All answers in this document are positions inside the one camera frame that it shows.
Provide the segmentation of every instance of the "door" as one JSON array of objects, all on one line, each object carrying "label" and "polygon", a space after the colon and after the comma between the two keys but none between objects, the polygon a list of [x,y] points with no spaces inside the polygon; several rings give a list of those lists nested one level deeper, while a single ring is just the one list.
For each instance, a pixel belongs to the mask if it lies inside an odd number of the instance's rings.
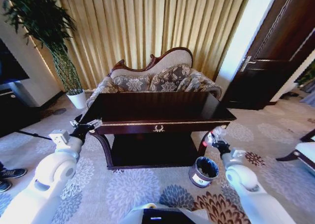
[{"label": "door", "polygon": [[315,1],[275,0],[229,85],[227,107],[259,110],[315,47]]}]

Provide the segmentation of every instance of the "beige curtain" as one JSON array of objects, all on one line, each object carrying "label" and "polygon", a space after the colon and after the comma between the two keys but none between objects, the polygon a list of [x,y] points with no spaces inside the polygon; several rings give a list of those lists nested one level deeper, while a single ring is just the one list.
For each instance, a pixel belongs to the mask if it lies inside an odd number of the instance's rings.
[{"label": "beige curtain", "polygon": [[213,78],[245,0],[61,0],[76,21],[69,55],[84,89],[121,59],[139,69],[170,48],[193,53],[193,67]]}]

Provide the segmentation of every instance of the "cable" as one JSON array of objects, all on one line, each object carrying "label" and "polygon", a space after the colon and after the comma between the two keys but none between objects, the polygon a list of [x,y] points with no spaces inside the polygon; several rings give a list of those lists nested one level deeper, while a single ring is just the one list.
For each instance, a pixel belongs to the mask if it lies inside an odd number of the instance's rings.
[{"label": "cable", "polygon": [[27,135],[30,135],[30,136],[33,136],[33,137],[37,137],[37,138],[52,140],[51,138],[40,136],[40,135],[38,135],[36,133],[32,134],[32,133],[28,133],[28,132],[25,132],[25,131],[22,131],[22,130],[17,130],[16,132],[21,133],[21,134],[27,134]]}]

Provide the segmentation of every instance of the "lower shelf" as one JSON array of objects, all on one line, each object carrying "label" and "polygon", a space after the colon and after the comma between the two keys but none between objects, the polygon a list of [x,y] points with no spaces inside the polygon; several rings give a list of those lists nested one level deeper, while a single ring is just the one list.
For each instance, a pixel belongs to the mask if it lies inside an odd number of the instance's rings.
[{"label": "lower shelf", "polygon": [[108,169],[191,166],[198,157],[190,133],[117,134]]}]

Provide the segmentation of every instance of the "table drawer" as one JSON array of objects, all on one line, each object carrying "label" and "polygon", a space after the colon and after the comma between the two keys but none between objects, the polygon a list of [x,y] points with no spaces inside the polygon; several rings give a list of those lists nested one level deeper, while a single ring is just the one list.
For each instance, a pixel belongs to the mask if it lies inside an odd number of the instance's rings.
[{"label": "table drawer", "polygon": [[166,122],[166,123],[124,123],[107,124],[96,129],[98,134],[163,133],[181,131],[207,131],[217,126],[228,125],[230,121],[215,122]]}]

